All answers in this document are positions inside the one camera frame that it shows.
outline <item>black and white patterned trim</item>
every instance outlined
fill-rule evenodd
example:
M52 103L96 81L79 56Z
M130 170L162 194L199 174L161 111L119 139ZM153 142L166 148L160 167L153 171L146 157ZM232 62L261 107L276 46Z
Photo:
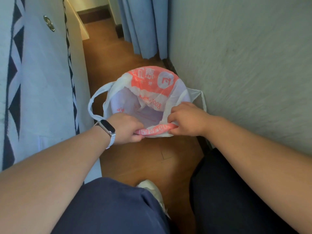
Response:
M72 90L73 90L75 130L76 130L76 135L78 135L80 133L80 130L79 130L78 115L77 115L76 90L75 90L75 84L74 84L74 80L73 80L73 71L72 71L72 67L71 67L71 51L70 51L69 39L68 39L69 34L68 34L66 7L65 7L64 0L63 0L63 7L64 7L64 17L65 17L65 26L66 26L66 43L67 43L67 52L68 52L68 66L69 66L69 73L71 75Z
M4 126L2 170L14 164L19 148L21 126L21 78L24 44L25 0L15 0L11 50L7 73L7 99Z

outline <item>white watch strap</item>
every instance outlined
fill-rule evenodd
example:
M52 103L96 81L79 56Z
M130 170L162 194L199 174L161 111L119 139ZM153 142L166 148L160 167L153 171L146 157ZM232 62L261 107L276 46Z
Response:
M112 146L112 145L113 145L113 143L114 143L114 141L115 141L115 136L116 136L116 134L115 134L115 133L114 133L114 134L112 134L112 137L111 137L111 142L110 142L109 146L108 146L106 149L108 149L110 146Z

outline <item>dark brown baseboard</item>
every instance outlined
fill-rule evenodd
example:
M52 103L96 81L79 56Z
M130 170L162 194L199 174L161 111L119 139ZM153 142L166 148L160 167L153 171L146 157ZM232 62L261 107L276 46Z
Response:
M95 7L84 11L78 11L77 14L84 24L108 19L111 17L108 5Z
M122 24L116 25L115 30L117 33L118 38L123 38L123 29L122 29Z
M169 58L163 59L163 63L164 63L167 70L170 70L174 74L177 75L177 71L175 70L175 68L174 68L174 66L173 66L173 64ZM206 155L209 151L211 151L213 149L211 146L211 143L205 137L197 136L197 140L198 140L198 143L199 143L204 155Z

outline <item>black pants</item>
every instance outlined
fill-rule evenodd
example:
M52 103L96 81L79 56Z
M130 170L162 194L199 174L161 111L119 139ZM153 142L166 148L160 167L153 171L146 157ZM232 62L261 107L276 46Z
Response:
M248 187L217 149L195 169L190 203L197 233L297 233ZM99 178L81 187L52 233L175 234L177 230L149 191Z

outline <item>smartwatch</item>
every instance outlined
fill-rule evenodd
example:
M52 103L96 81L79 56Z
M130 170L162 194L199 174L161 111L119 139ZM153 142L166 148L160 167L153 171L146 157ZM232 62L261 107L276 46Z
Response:
M105 130L106 133L108 133L111 137L111 142L109 146L106 148L108 149L110 146L113 145L115 141L115 128L106 120L100 120L98 121L94 126L100 126L103 130Z

